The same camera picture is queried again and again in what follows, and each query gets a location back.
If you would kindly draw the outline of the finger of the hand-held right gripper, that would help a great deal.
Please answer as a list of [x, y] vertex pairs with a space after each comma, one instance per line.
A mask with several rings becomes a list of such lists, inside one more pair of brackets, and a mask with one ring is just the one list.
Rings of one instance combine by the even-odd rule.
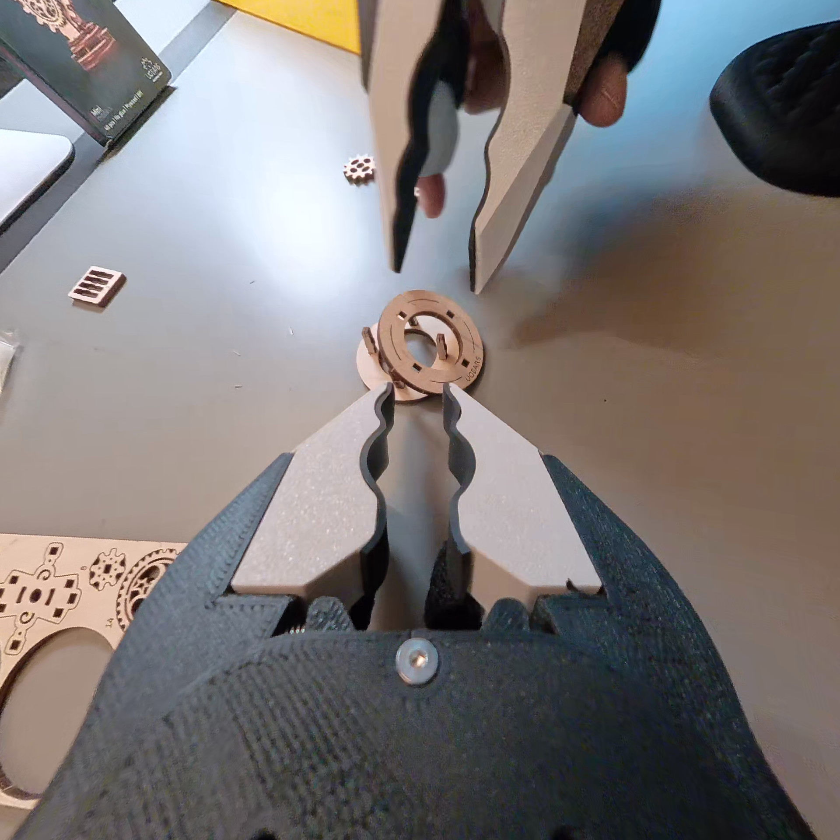
[[374, 137], [375, 180], [391, 268], [400, 272], [417, 207], [415, 187], [454, 155], [454, 4], [360, 1], [362, 80]]
[[505, 60], [507, 94], [486, 143], [486, 189], [469, 243], [480, 294], [503, 267], [574, 126], [564, 102], [585, 1], [483, 2]]

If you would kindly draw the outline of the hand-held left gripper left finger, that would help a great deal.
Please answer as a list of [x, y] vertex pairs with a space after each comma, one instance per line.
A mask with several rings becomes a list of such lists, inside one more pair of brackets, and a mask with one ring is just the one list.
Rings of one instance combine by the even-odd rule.
[[230, 582], [240, 595], [372, 606], [389, 561], [386, 504], [394, 387], [385, 383], [301, 443]]

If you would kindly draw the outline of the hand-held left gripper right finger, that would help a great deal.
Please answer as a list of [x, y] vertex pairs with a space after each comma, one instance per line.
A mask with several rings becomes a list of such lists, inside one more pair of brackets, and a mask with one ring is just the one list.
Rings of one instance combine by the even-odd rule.
[[485, 611], [511, 598], [594, 595], [602, 580], [538, 448], [455, 384], [443, 392], [449, 503], [446, 572]]

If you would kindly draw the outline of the grey desk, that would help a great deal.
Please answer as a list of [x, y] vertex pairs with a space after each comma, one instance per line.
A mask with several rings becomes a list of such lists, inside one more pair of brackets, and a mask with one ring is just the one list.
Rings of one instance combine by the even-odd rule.
[[[486, 113], [400, 275], [356, 56], [212, 6], [174, 92], [2, 237], [2, 532], [187, 542], [364, 393], [395, 294], [437, 289], [488, 352], [476, 399], [559, 457], [707, 625], [773, 770], [838, 838], [838, 201], [753, 177], [708, 94], [743, 49], [838, 2], [663, 2], [610, 129], [579, 123], [505, 271], [469, 292]], [[90, 266], [127, 280], [68, 298]]]

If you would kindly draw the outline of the yellow plastic bin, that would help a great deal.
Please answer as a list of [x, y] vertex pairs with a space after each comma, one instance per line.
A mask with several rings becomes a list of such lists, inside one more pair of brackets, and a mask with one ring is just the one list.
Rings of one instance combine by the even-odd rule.
[[356, 1], [222, 1], [221, 4], [352, 54], [361, 53]]

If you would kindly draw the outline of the dark puzzle box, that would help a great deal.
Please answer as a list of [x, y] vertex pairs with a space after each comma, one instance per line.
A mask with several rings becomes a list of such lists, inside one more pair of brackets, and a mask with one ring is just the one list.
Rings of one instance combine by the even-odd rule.
[[105, 148], [133, 130], [172, 78], [110, 1], [2, 1], [1, 50]]

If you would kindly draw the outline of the wooden puzzle part sheet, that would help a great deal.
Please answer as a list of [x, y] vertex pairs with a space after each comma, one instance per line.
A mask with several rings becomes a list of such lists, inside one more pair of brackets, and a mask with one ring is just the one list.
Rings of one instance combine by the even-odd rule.
[[75, 638], [112, 655], [184, 542], [3, 533], [2, 745], [13, 764], [46, 753], [54, 773], [98, 683], [69, 650]]

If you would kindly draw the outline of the clear plastic bag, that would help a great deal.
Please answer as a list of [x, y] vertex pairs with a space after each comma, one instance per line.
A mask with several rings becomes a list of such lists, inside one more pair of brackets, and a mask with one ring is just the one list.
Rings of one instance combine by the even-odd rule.
[[1, 329], [1, 396], [5, 393], [9, 377], [23, 351], [22, 336], [16, 329]]

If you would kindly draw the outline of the white rounded board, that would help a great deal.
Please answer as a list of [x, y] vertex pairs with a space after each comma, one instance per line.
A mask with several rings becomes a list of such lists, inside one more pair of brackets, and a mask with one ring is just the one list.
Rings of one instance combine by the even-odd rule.
[[69, 169], [73, 143], [62, 135], [1, 129], [1, 232]]

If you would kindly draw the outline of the small slotted wooden frame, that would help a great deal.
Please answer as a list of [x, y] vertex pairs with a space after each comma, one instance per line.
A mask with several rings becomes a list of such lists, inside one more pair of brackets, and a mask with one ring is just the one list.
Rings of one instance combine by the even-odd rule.
[[105, 308], [126, 280], [125, 274], [119, 270], [90, 266], [69, 291], [68, 298], [95, 308]]

